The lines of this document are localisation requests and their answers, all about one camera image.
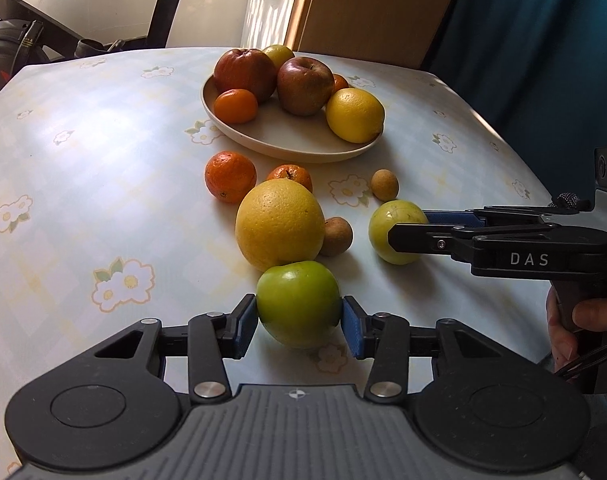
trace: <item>bowl of fruit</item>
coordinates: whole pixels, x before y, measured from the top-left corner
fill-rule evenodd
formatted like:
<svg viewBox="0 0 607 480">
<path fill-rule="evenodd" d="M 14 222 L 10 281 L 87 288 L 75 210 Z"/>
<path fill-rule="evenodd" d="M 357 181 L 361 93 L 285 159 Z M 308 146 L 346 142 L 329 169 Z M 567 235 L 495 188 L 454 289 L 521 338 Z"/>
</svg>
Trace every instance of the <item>bowl of fruit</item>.
<svg viewBox="0 0 607 480">
<path fill-rule="evenodd" d="M 370 92 L 350 88 L 312 57 L 283 45 L 233 48 L 202 88 L 216 126 L 242 146 L 293 162 L 336 162 L 381 138 L 385 111 Z"/>
</svg>

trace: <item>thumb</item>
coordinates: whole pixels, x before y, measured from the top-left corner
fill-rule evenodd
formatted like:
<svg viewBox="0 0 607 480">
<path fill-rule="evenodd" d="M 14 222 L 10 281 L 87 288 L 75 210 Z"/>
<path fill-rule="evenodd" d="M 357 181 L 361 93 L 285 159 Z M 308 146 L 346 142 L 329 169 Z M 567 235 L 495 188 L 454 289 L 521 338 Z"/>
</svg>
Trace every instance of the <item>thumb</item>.
<svg viewBox="0 0 607 480">
<path fill-rule="evenodd" d="M 607 298 L 581 301 L 572 312 L 572 320 L 580 328 L 607 332 Z"/>
</svg>

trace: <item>orange fruit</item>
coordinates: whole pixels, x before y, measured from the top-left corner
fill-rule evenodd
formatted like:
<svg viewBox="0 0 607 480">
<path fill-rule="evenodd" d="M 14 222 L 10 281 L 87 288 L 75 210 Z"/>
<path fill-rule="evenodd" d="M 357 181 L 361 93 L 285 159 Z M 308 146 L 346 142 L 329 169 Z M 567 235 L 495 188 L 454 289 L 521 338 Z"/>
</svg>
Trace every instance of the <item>orange fruit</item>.
<svg viewBox="0 0 607 480">
<path fill-rule="evenodd" d="M 256 184 L 252 161 L 235 152 L 219 152 L 205 165 L 205 185 L 212 195 L 228 204 L 238 204 Z"/>
<path fill-rule="evenodd" d="M 333 77 L 335 78 L 335 87 L 332 93 L 335 93 L 337 90 L 341 90 L 343 88 L 350 88 L 350 85 L 347 83 L 346 78 L 342 75 L 333 74 Z"/>
<path fill-rule="evenodd" d="M 226 124 L 242 124 L 256 117 L 258 106 L 250 90 L 235 88 L 216 98 L 213 112 Z"/>
<path fill-rule="evenodd" d="M 295 164 L 284 164 L 278 168 L 274 168 L 266 177 L 266 180 L 273 178 L 289 178 L 301 184 L 305 189 L 312 193 L 312 177 L 308 170 Z"/>
</svg>

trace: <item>ribbed gray surface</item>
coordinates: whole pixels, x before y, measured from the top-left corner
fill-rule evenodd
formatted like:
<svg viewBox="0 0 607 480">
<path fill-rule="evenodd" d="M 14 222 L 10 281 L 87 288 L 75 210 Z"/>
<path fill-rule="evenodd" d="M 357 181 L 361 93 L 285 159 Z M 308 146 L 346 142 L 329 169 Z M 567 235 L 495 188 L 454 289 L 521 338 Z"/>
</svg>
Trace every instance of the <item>ribbed gray surface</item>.
<svg viewBox="0 0 607 480">
<path fill-rule="evenodd" d="M 70 476 L 26 466 L 13 480 Z M 403 412 L 352 386 L 244 386 L 190 412 L 174 439 L 141 462 L 84 480 L 488 480 L 426 447 Z M 569 466 L 513 480 L 577 480 Z"/>
</svg>

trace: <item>red apple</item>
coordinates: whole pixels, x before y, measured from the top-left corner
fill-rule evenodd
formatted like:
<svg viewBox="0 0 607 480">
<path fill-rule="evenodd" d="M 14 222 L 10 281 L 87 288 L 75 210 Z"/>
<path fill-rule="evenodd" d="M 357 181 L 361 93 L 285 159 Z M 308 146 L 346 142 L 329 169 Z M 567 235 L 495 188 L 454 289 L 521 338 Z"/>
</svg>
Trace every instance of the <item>red apple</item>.
<svg viewBox="0 0 607 480">
<path fill-rule="evenodd" d="M 312 57 L 293 57 L 279 69 L 276 91 L 284 110 L 294 115 L 317 113 L 328 102 L 335 86 L 332 71 Z"/>
<path fill-rule="evenodd" d="M 267 101 L 276 88 L 272 60 L 256 48 L 233 48 L 214 67 L 214 84 L 220 93 L 235 88 L 250 90 L 259 103 Z"/>
</svg>

